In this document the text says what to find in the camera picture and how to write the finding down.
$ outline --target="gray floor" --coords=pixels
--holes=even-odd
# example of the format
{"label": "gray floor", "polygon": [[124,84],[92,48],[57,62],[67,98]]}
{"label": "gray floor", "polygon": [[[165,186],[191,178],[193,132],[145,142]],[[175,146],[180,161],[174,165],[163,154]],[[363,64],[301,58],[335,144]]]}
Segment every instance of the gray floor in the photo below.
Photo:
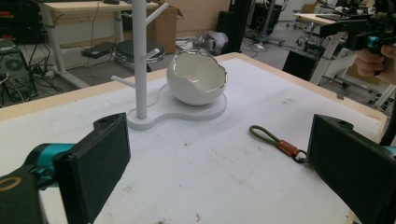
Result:
{"label": "gray floor", "polygon": [[[287,27],[287,24],[287,22],[279,22],[276,25],[275,30],[270,35],[272,37],[285,40],[282,46],[279,46],[278,42],[270,40],[266,43],[262,43],[263,49],[257,49],[254,47],[254,44],[256,43],[255,41],[252,41],[249,38],[244,38],[241,45],[242,53],[260,62],[267,63],[278,69],[282,69],[288,57],[289,49],[300,49],[303,47],[304,45],[297,45],[297,40],[302,35],[306,35],[303,29]],[[42,63],[41,61],[49,55],[47,48],[50,47],[39,45],[35,51],[35,55],[32,57],[34,46],[20,46],[26,61],[29,61],[29,59],[32,57],[31,64]],[[64,61],[66,63],[66,68],[68,71],[70,71],[70,73],[91,86],[109,82],[111,81],[110,77],[113,75],[117,75],[119,77],[130,77],[134,75],[134,69],[131,65],[127,63],[120,63],[110,54],[99,59],[89,59],[87,57],[81,56],[82,50],[83,48],[63,49]],[[167,54],[161,62],[152,63],[150,67],[154,71],[164,69],[168,66],[173,57],[174,54]],[[54,59],[51,54],[49,56],[48,69],[51,70],[53,65]],[[77,89],[73,85],[64,81],[62,78],[53,76],[51,72],[47,73],[45,76],[35,75],[35,85],[38,90],[38,95],[33,97],[31,100],[36,100]],[[369,106],[372,106],[370,102],[372,103],[373,99],[375,98],[375,95],[372,91],[354,86],[349,86],[346,88],[342,82],[329,80],[327,78],[323,78],[319,85],[328,90],[337,92],[343,97],[351,98],[352,100]],[[22,103],[21,101],[9,101],[7,95],[4,92],[2,96],[4,99],[3,106]],[[388,108],[379,107],[377,109],[387,115],[390,113],[390,106]]]}

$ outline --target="white bowl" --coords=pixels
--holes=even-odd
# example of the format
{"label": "white bowl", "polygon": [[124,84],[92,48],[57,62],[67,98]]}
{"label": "white bowl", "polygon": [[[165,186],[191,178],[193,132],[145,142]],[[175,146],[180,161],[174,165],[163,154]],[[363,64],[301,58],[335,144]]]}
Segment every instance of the white bowl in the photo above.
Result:
{"label": "white bowl", "polygon": [[207,105],[218,99],[227,84],[227,71],[200,51],[181,51],[169,64],[169,90],[187,105]]}

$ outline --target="floor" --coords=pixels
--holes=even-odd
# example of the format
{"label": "floor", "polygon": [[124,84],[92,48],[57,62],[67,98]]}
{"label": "floor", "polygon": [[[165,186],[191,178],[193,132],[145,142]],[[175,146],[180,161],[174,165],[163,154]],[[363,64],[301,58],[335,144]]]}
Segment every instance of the floor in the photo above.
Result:
{"label": "floor", "polygon": [[[266,43],[262,43],[262,48],[258,49],[254,46],[257,42],[250,38],[244,38],[241,45],[241,51],[247,56],[260,62],[282,69],[288,57],[289,49],[301,49],[304,46],[304,44],[300,46],[297,41],[303,35],[306,35],[304,29],[294,29],[293,27],[289,27],[287,22],[280,21],[270,36],[285,40],[282,45],[278,45],[278,42],[270,40]],[[185,39],[179,40],[177,43],[181,48],[185,48],[187,44]],[[48,59],[47,68],[49,72],[47,74],[40,74],[40,71],[38,71],[37,74],[34,75],[37,95],[27,100],[36,100],[77,89],[70,83],[64,81],[61,77],[55,76],[53,72],[51,72],[54,65],[54,59],[52,54],[50,54],[50,47],[46,45],[38,45],[35,49],[35,46],[33,45],[26,45],[20,46],[20,49],[26,62],[39,65],[34,69],[44,69],[43,64]],[[115,60],[111,54],[107,54],[98,59],[92,59],[82,56],[82,50],[84,50],[83,47],[63,49],[64,61],[66,69],[70,73],[91,86],[109,82],[111,81],[110,77],[113,75],[117,75],[118,77],[130,77],[134,75],[134,69],[131,65],[120,63]],[[152,63],[150,67],[154,71],[164,69],[168,66],[173,57],[174,54],[167,54],[161,62]],[[381,89],[381,87],[367,86],[366,83],[359,83],[359,85],[357,85],[359,87],[346,85],[345,82],[328,78],[323,78],[320,81],[319,86],[334,91],[341,97],[348,97],[368,106],[373,106],[373,102],[375,101],[375,98],[377,98],[373,89]],[[2,91],[1,96],[2,107],[23,103],[21,100],[17,100],[15,102],[10,101],[7,93],[4,91]],[[387,102],[386,105],[376,107],[375,109],[389,115],[391,113],[391,106],[388,105],[391,104],[391,101],[392,99],[389,99],[389,102]]]}

